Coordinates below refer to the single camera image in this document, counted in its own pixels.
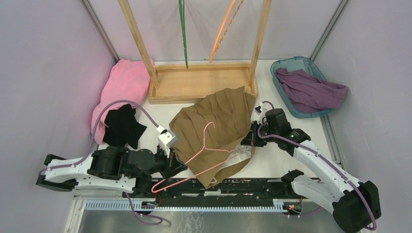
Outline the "orange wavy hanger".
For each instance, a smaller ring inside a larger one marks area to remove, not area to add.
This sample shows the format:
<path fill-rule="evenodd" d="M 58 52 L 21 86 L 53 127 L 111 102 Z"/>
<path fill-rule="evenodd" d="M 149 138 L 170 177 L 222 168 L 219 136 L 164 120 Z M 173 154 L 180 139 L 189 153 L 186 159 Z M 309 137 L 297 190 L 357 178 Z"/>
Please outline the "orange wavy hanger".
<path fill-rule="evenodd" d="M 220 25 L 218 34 L 216 36 L 210 57 L 209 57 L 209 63 L 212 63 L 216 53 L 221 46 L 222 41 L 224 40 L 227 32 L 229 31 L 229 28 L 231 24 L 233 23 L 234 18 L 238 14 L 238 11 L 240 10 L 241 6 L 243 5 L 244 0 L 233 0 L 231 1 L 225 16 L 223 17 L 222 23 Z"/>

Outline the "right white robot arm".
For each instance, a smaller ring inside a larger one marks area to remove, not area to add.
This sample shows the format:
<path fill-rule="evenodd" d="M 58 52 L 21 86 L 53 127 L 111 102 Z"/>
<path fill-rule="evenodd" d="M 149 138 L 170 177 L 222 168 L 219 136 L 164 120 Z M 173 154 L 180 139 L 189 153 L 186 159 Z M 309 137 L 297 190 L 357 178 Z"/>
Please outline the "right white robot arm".
<path fill-rule="evenodd" d="M 281 108 L 267 111 L 264 119 L 262 123 L 252 121 L 241 144 L 264 147 L 276 143 L 320 179 L 316 182 L 300 170 L 290 171 L 281 178 L 283 196 L 293 198 L 299 195 L 315 202 L 331 213 L 346 233 L 377 229 L 376 220 L 381 217 L 381 208 L 378 188 L 373 182 L 362 182 L 326 158 L 307 133 L 291 126 Z"/>

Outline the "tan brown pleated skirt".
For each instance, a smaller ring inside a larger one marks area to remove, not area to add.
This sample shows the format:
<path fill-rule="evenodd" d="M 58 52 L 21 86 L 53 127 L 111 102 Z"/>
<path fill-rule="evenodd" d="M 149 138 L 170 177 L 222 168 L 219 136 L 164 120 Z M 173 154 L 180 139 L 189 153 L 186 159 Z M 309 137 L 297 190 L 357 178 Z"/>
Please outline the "tan brown pleated skirt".
<path fill-rule="evenodd" d="M 256 97 L 244 87 L 226 88 L 199 103 L 182 108 L 169 123 L 178 137 L 178 159 L 210 188 L 240 172 L 253 158 L 255 148 L 240 142 L 251 128 Z"/>

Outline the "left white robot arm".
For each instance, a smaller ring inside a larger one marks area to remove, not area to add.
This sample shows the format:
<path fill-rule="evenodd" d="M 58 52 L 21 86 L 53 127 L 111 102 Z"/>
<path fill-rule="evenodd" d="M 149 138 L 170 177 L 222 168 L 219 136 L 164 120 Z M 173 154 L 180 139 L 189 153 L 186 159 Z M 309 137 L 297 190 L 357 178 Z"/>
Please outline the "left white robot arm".
<path fill-rule="evenodd" d="M 153 153 L 149 149 L 109 146 L 94 151 L 78 165 L 76 161 L 48 154 L 44 162 L 47 170 L 38 176 L 36 185 L 58 192 L 103 189 L 121 191 L 124 198 L 150 198 L 155 184 L 153 174 L 168 179 L 187 170 L 173 149 L 166 156 L 160 147 Z"/>

